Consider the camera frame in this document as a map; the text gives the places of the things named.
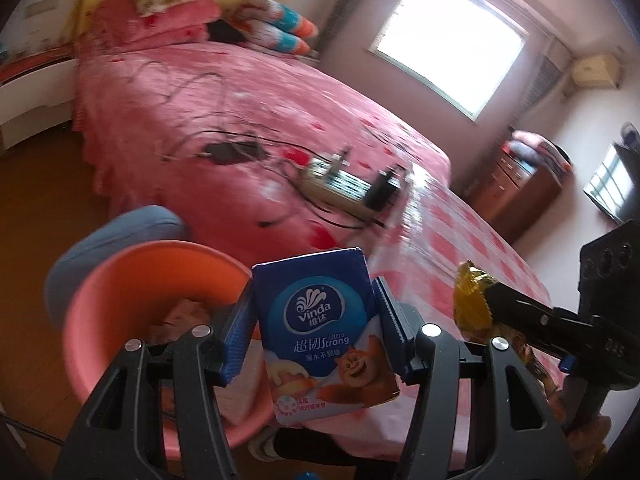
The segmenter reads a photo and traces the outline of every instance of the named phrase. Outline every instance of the gold snack wrapper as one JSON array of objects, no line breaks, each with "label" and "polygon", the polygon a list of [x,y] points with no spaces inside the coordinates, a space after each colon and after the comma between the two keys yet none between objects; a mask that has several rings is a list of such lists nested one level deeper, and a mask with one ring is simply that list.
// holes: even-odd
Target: gold snack wrapper
[{"label": "gold snack wrapper", "polygon": [[538,361],[524,334],[497,322],[492,316],[484,292],[495,283],[498,280],[476,268],[471,261],[458,267],[453,290],[453,319],[456,326],[462,337],[469,342],[487,344],[494,337],[503,337],[509,341],[527,370],[542,383],[545,395],[549,398],[558,389],[558,385]]}]

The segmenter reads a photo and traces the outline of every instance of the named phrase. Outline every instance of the blue tissue package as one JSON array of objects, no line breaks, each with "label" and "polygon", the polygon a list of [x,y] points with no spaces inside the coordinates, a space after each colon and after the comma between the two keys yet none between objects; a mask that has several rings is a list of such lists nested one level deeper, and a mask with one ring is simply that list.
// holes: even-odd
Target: blue tissue package
[{"label": "blue tissue package", "polygon": [[398,396],[360,249],[252,269],[276,419],[290,425]]}]

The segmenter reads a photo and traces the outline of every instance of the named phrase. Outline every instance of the window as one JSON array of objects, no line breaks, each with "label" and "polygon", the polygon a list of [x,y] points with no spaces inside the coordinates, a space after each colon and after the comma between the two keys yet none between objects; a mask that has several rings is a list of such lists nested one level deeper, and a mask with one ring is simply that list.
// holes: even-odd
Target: window
[{"label": "window", "polygon": [[482,0],[401,0],[371,50],[475,119],[524,39]]}]

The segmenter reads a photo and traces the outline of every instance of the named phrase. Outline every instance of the pink bedspread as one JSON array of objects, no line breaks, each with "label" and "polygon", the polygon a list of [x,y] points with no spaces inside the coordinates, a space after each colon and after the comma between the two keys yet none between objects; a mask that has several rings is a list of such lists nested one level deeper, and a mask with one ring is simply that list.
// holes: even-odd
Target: pink bedspread
[{"label": "pink bedspread", "polygon": [[[219,76],[193,80],[209,72]],[[190,225],[196,241],[247,266],[360,246],[372,274],[383,274],[399,301],[414,304],[425,320],[455,336],[452,285],[462,260],[470,258],[548,303],[522,259],[449,191],[446,155],[384,108],[313,68],[236,46],[188,44],[83,59],[78,89],[76,129],[84,131],[86,160],[97,168],[95,190],[111,197],[114,214],[165,205]],[[206,142],[225,139],[196,132],[222,127],[271,139],[263,142],[273,156],[234,166],[194,156]],[[358,227],[358,221],[314,208],[290,184],[309,150],[329,155],[347,145],[350,172],[365,180],[394,164],[408,170],[386,228],[333,225]],[[403,387],[393,402],[308,426],[332,434],[352,454],[394,460],[416,395],[416,388]],[[458,413],[452,466],[462,465],[466,450],[465,387]]]}]

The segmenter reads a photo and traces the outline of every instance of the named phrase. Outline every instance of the bedside cabinet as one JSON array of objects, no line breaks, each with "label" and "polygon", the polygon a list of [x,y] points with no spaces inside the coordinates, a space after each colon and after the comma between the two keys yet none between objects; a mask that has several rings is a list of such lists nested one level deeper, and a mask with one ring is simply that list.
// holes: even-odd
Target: bedside cabinet
[{"label": "bedside cabinet", "polygon": [[500,151],[469,205],[513,244],[560,195],[562,186],[546,168],[534,168]]}]

